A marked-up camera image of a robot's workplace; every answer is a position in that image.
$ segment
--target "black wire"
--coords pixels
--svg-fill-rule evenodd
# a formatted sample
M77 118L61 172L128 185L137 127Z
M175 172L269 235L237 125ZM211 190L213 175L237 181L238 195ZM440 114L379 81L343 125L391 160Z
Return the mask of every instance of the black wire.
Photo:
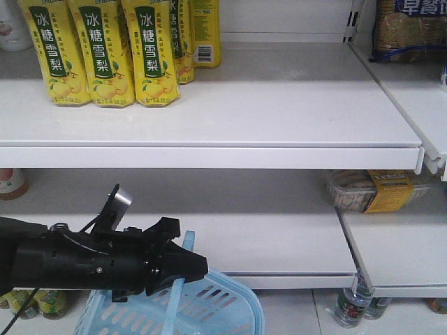
M33 292L27 297L27 300L23 303L22 307L20 307L19 311L14 315L14 318L8 323L6 328L2 331L0 335L5 335L8 330L14 325L15 321L20 317L20 315L23 313L23 311L27 308L29 302L33 299L33 297L36 295L37 291L39 291L38 288L35 288Z
M94 218L93 220L91 220L90 222L88 222L88 224L85 225L85 227L83 227L83 229L81 229L79 232L85 232L87 229L89 229L92 225L94 225L97 220L99 220L100 218L102 218L102 215L98 215L96 218Z

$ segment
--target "shopping basket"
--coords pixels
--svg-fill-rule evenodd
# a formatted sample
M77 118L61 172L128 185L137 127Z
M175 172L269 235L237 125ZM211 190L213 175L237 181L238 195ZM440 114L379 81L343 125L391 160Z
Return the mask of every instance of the shopping basket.
M194 233L183 247L192 250ZM75 335L264 335L264 315L257 296L246 286L209 268L204 279L147 297L114 303L111 291L94 290Z

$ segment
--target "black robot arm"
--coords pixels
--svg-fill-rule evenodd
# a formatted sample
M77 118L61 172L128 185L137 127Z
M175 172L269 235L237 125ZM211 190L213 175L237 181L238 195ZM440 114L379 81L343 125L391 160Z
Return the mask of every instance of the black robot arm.
M112 299L150 295L206 275L207 261L172 239L179 221L162 218L142 231L116 231L131 197L116 185L100 214L79 232L0 217L0 295L13 288L112 290Z

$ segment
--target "bottled drink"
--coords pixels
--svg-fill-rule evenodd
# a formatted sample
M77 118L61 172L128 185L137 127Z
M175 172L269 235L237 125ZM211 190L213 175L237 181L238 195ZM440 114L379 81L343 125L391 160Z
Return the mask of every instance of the bottled drink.
M435 313L447 314L447 298L430 298L427 303Z
M365 319L377 320L384 313L393 298L372 298L365 311Z
M0 49L20 51L33 45L27 24L15 0L0 0Z
M365 309L372 299L365 279L357 274L357 285L353 288L343 288L337 298L334 319L345 328L356 327L365 314Z
M67 312L67 298L61 290L39 290L34 299L43 317L51 320L62 318Z
M20 169L0 169L0 200L12 200L28 190Z
M16 314L23 306L28 296L28 292L25 290L12 290L11 292L6 293L3 297L8 301L11 311ZM31 319L34 318L37 313L37 303L34 300L31 300L19 317L22 319Z

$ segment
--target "basket handle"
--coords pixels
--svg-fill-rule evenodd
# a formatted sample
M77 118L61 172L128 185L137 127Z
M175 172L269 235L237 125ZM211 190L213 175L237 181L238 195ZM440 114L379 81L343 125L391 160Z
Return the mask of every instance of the basket handle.
M195 233L187 230L183 239L182 247L186 250L192 251L194 248ZM163 323L161 335L173 335L175 319L180 305L180 298L182 297L184 278L175 279L170 293L168 307L166 308L166 318Z

